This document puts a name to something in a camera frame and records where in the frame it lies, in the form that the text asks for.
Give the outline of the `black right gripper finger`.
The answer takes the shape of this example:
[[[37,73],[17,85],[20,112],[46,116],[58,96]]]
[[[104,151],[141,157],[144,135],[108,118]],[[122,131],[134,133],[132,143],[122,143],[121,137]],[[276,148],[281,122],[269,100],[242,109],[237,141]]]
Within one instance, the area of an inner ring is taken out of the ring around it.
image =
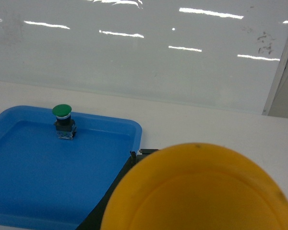
[[[135,151],[130,151],[130,157],[127,159],[122,169],[119,171],[115,180],[106,191],[104,196],[98,202],[98,204],[94,207],[94,209],[88,214],[88,216],[84,219],[84,221],[76,228],[77,230],[100,230],[102,218],[108,204],[108,201],[114,192],[115,188],[125,176],[125,174],[131,170],[133,166],[139,163],[142,159],[149,156],[150,154],[158,151],[158,149],[140,149],[138,153]]]

